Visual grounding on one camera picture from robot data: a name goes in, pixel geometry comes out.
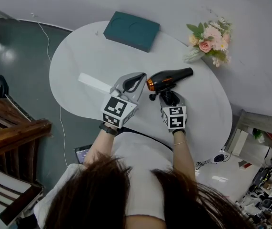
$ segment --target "yellow rose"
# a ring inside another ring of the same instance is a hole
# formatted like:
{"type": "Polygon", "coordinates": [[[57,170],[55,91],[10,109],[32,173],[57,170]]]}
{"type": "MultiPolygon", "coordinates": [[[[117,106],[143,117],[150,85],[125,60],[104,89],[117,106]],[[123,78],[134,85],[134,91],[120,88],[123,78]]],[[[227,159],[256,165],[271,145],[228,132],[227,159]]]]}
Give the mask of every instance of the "yellow rose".
{"type": "Polygon", "coordinates": [[[195,46],[198,44],[199,39],[196,38],[194,35],[189,36],[189,42],[191,43],[192,46],[195,46]]]}

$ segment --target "white t-shirt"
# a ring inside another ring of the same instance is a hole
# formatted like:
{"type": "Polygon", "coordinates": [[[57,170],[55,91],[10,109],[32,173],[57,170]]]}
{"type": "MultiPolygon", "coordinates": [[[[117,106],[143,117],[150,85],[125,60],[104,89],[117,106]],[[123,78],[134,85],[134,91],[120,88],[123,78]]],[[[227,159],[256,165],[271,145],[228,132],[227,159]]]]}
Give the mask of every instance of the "white t-shirt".
{"type": "MultiPolygon", "coordinates": [[[[150,171],[172,168],[173,152],[149,137],[123,132],[115,137],[112,154],[123,157],[125,165],[132,167],[126,215],[149,215],[164,220],[162,187],[150,171]]],[[[85,166],[69,165],[55,187],[34,207],[40,228],[43,227],[51,202],[59,189],[80,169],[85,169],[85,166]]]]}

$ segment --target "thin bracelet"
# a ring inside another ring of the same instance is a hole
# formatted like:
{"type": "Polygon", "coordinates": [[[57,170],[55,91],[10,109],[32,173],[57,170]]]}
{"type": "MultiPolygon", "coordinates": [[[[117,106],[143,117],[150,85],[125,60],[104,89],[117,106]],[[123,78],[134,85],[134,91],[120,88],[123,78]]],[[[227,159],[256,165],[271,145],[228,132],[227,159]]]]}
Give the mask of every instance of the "thin bracelet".
{"type": "Polygon", "coordinates": [[[183,142],[181,142],[181,143],[176,143],[176,144],[174,144],[174,146],[175,145],[179,145],[179,144],[182,144],[182,143],[185,143],[187,140],[184,140],[183,142]]]}

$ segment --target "marble tabletop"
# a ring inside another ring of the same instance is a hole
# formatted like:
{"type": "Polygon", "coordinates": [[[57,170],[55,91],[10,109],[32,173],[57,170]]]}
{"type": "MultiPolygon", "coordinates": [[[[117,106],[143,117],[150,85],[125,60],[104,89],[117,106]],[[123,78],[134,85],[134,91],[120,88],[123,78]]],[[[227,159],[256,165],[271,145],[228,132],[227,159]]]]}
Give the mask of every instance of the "marble tabletop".
{"type": "MultiPolygon", "coordinates": [[[[80,73],[113,85],[128,73],[145,72],[149,78],[159,71],[191,67],[194,75],[174,89],[186,99],[185,131],[191,154],[194,161],[218,154],[230,134],[232,111],[224,89],[209,67],[202,60],[184,63],[182,58],[188,47],[161,31],[149,53],[107,40],[103,35],[107,24],[108,21],[101,21],[85,25],[58,46],[49,74],[56,101],[74,115],[101,120],[104,95],[79,82],[80,73]]],[[[160,103],[158,99],[150,101],[149,94],[145,86],[139,110],[125,126],[171,146],[172,134],[162,123],[160,103]]]]}

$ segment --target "vase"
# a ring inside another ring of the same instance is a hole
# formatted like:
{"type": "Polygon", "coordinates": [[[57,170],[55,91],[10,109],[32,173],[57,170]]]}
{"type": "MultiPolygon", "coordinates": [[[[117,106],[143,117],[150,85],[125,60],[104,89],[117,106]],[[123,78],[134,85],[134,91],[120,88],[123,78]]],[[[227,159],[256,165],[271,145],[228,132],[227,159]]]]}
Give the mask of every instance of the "vase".
{"type": "Polygon", "coordinates": [[[204,56],[203,51],[194,47],[188,47],[188,52],[183,56],[183,61],[185,63],[192,63],[199,60],[202,56],[204,56]]]}

